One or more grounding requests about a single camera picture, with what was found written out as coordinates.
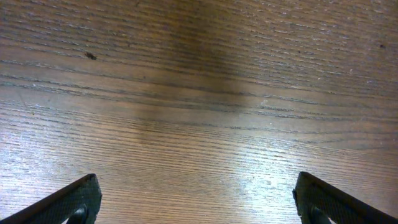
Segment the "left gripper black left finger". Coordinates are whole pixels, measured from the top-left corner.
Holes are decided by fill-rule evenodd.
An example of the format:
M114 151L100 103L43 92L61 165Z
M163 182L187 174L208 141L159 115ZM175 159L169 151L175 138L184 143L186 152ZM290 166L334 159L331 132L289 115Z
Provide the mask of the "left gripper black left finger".
M95 174L87 174L55 193L1 220L3 224L94 223L102 193Z

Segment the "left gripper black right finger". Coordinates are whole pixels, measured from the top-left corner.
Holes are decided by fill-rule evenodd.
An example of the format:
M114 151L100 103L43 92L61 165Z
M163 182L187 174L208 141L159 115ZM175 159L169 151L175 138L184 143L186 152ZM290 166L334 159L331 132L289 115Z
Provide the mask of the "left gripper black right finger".
M397 219L352 197L308 172L292 191L303 224L397 224Z

